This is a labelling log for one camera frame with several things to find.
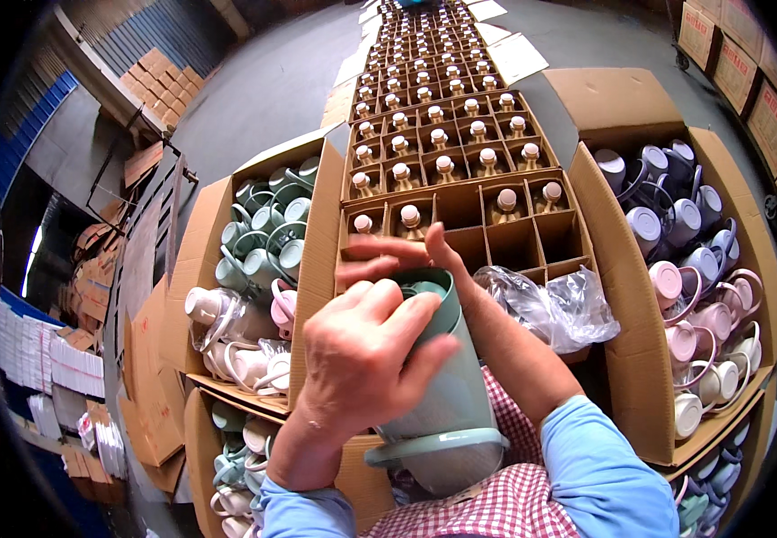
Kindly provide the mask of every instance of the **person's right hand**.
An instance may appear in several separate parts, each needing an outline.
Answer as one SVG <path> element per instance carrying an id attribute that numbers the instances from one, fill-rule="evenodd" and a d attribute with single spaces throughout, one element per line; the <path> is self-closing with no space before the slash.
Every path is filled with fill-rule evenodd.
<path id="1" fill-rule="evenodd" d="M 343 286 L 359 281 L 376 282 L 405 269 L 434 266 L 446 269 L 454 277 L 461 307 L 465 310 L 480 289 L 463 265 L 463 260 L 445 242 L 443 223 L 433 223 L 425 242 L 407 239 L 353 234 L 344 255 L 350 261 L 340 264 L 335 278 Z"/>

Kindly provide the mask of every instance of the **stacked cardboard boxes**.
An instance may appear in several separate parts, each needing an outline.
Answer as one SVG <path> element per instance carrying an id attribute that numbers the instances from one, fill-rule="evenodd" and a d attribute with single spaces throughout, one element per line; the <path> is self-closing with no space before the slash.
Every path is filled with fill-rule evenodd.
<path id="1" fill-rule="evenodd" d="M 179 70 L 157 48 L 147 52 L 120 80 L 159 120 L 173 126 L 203 87 L 203 79 L 190 65 Z"/>

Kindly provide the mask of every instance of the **blue metal wall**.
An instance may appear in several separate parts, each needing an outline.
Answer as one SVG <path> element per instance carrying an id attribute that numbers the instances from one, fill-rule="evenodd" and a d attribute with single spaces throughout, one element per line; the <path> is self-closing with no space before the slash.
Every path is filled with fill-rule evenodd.
<path id="1" fill-rule="evenodd" d="M 153 47 L 179 69 L 190 65 L 206 77 L 235 41 L 236 35 L 209 0 L 157 0 L 114 28 L 93 49 L 118 77 Z"/>
<path id="2" fill-rule="evenodd" d="M 15 179 L 18 167 L 29 153 L 29 148 L 41 133 L 41 129 L 51 119 L 60 103 L 78 87 L 78 80 L 66 70 L 60 75 L 53 85 L 41 95 L 36 104 L 26 113 L 22 121 L 17 124 L 14 132 L 8 129 L 0 129 L 0 200 L 9 190 L 12 180 Z"/>

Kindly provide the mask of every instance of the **corrugated metal wall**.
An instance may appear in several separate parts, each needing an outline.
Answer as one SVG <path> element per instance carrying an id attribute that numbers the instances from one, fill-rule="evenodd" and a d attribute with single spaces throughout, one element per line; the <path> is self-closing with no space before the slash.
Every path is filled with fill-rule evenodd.
<path id="1" fill-rule="evenodd" d="M 210 0 L 157 0 L 125 19 L 93 49 L 117 76 L 156 47 L 179 69 L 190 65 L 206 77 L 235 42 L 236 35 Z"/>
<path id="2" fill-rule="evenodd" d="M 0 121 L 0 189 L 8 191 L 29 148 L 60 103 L 78 87 L 46 39 L 30 45 L 26 65 L 18 71 L 14 85 L 4 95 L 4 116 Z"/>

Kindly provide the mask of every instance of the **finger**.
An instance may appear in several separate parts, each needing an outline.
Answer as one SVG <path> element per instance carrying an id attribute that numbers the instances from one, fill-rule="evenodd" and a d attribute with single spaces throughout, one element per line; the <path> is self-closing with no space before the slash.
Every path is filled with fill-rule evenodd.
<path id="1" fill-rule="evenodd" d="M 367 262 L 343 262 L 335 270 L 335 280 L 344 286 L 358 281 L 375 282 L 400 268 L 401 261 L 394 256 L 380 256 Z"/>
<path id="2" fill-rule="evenodd" d="M 370 234 L 353 234 L 348 246 L 341 252 L 345 259 L 370 260 L 378 256 L 394 256 L 399 259 L 418 261 L 426 265 L 430 259 L 425 245 L 418 241 L 400 238 L 375 238 Z"/>
<path id="3" fill-rule="evenodd" d="M 382 324 L 403 302 L 401 287 L 397 282 L 384 278 L 362 297 L 356 310 L 361 320 Z"/>
<path id="4" fill-rule="evenodd" d="M 415 350 L 398 382 L 397 394 L 405 408 L 412 409 L 421 402 L 431 380 L 460 349 L 461 344 L 457 338 L 441 334 Z"/>
<path id="5" fill-rule="evenodd" d="M 350 310 L 361 302 L 362 297 L 365 296 L 371 288 L 374 286 L 372 282 L 359 281 L 350 286 L 350 289 L 346 290 L 342 295 L 338 295 L 334 299 L 330 300 L 328 304 L 323 307 L 323 312 L 340 312 L 342 310 Z"/>
<path id="6" fill-rule="evenodd" d="M 392 342 L 409 350 L 441 304 L 442 299 L 435 293 L 418 294 L 403 301 L 386 319 L 382 329 Z"/>
<path id="7" fill-rule="evenodd" d="M 448 243 L 445 242 L 445 226 L 443 223 L 436 222 L 431 225 L 425 237 L 425 245 L 434 265 L 447 269 L 456 279 L 460 274 L 468 274 L 460 255 L 454 252 L 448 246 Z"/>

